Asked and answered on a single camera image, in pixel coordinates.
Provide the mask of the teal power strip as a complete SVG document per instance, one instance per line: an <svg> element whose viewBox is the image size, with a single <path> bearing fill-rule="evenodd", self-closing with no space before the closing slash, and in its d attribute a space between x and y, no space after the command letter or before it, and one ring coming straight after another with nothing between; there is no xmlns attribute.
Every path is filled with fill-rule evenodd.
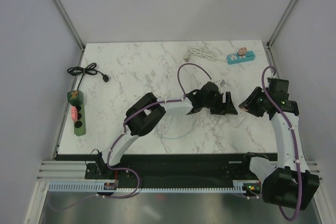
<svg viewBox="0 0 336 224"><path fill-rule="evenodd" d="M255 57L256 56L253 51L247 51L246 54L243 56L240 56L238 53L227 55L226 60L229 65L234 65L238 63L253 61Z"/></svg>

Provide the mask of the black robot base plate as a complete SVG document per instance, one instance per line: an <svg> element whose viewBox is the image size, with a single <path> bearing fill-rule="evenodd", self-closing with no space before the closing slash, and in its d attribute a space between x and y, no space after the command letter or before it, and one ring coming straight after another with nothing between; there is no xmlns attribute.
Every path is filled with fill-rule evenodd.
<svg viewBox="0 0 336 224"><path fill-rule="evenodd" d="M140 183L148 179L256 180L247 167L248 154L125 154L119 164L102 171L87 165L86 179L119 179Z"/></svg>

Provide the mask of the white power strip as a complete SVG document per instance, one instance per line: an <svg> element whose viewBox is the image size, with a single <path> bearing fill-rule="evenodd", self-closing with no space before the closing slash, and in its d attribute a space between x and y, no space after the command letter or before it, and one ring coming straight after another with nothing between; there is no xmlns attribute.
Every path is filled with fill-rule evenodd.
<svg viewBox="0 0 336 224"><path fill-rule="evenodd" d="M241 123L246 118L247 113L244 111L239 111L237 115L234 115L232 118L229 119L229 124L233 128L237 128L241 125Z"/></svg>

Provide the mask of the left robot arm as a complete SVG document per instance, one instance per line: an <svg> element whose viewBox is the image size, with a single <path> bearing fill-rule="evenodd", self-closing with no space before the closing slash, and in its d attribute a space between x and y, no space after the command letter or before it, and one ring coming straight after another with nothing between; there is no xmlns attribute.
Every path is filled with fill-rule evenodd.
<svg viewBox="0 0 336 224"><path fill-rule="evenodd" d="M126 112L121 134L111 146L102 152L103 160L97 166L97 173L111 178L115 166L127 149L140 137L149 134L166 114L192 115L209 109L213 115L237 115L230 92L221 93L218 86L208 82L181 98L159 100L153 93L145 94Z"/></svg>

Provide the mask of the beige brown plug adapter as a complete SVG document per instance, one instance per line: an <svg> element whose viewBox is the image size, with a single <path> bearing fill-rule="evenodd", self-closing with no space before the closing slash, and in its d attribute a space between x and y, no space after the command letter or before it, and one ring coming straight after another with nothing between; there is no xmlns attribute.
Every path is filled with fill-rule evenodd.
<svg viewBox="0 0 336 224"><path fill-rule="evenodd" d="M244 56L246 53L247 53L247 48L246 48L246 47L241 47L241 48L239 48L239 50L238 50L238 52L237 52L237 54L238 54L239 56Z"/></svg>

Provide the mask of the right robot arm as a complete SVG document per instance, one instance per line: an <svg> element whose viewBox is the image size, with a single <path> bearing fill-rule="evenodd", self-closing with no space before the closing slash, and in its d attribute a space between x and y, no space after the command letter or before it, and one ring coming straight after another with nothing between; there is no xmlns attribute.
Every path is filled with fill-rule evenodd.
<svg viewBox="0 0 336 224"><path fill-rule="evenodd" d="M257 176L264 202L305 210L320 180L310 172L305 160L298 131L298 105L289 100L288 86L287 80L269 78L267 87L256 87L238 106L256 117L268 114L277 146L276 165L265 156L248 153L240 172L248 179Z"/></svg>

